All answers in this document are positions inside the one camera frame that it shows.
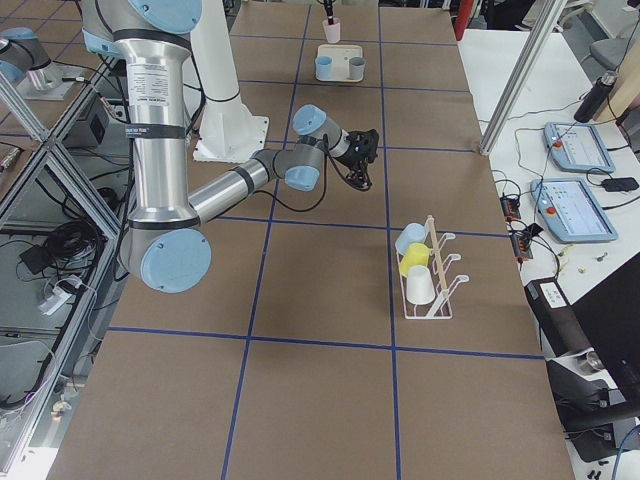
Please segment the yellow cup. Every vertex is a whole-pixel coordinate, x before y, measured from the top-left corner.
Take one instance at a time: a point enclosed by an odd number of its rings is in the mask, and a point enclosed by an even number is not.
[[[400,260],[400,275],[406,277],[409,269],[416,265],[427,266],[429,264],[429,255],[431,251],[424,243],[412,243],[407,248],[407,253]]]

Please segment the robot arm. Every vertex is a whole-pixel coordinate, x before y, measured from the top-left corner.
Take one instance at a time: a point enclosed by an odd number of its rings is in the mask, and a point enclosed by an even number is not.
[[[349,168],[352,187],[370,187],[367,165],[376,157],[375,130],[347,133],[307,105],[293,120],[300,135],[293,150],[260,150],[189,194],[182,64],[191,54],[186,34],[200,18],[200,0],[86,0],[83,12],[89,50],[127,64],[131,124],[126,132],[133,142],[137,205],[119,260],[149,287],[174,293],[196,285],[212,258],[197,227],[270,180],[310,191],[330,155]]]
[[[11,82],[25,75],[36,90],[46,91],[62,83],[62,72],[29,28],[10,28],[0,32],[0,72]]]

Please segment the blue framed device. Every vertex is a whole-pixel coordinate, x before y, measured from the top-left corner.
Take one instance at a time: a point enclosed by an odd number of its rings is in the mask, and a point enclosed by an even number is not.
[[[611,242],[618,232],[582,178],[531,182],[536,208],[561,243]]]
[[[547,123],[544,138],[551,157],[567,172],[584,173],[599,169],[612,173],[616,167],[598,130],[586,123]],[[554,146],[560,139],[561,144]]]

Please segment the black screen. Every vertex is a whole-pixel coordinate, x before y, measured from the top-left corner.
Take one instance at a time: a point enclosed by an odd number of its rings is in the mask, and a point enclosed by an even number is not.
[[[573,310],[625,398],[640,399],[640,253],[578,300]]]

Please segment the red object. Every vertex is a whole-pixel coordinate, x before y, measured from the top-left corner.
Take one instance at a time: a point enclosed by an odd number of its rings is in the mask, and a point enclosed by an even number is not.
[[[453,25],[453,31],[456,34],[456,40],[462,40],[464,31],[469,25],[469,18],[471,18],[471,11],[473,9],[473,0],[462,0],[460,7],[458,7],[458,16],[456,17],[456,23]]]

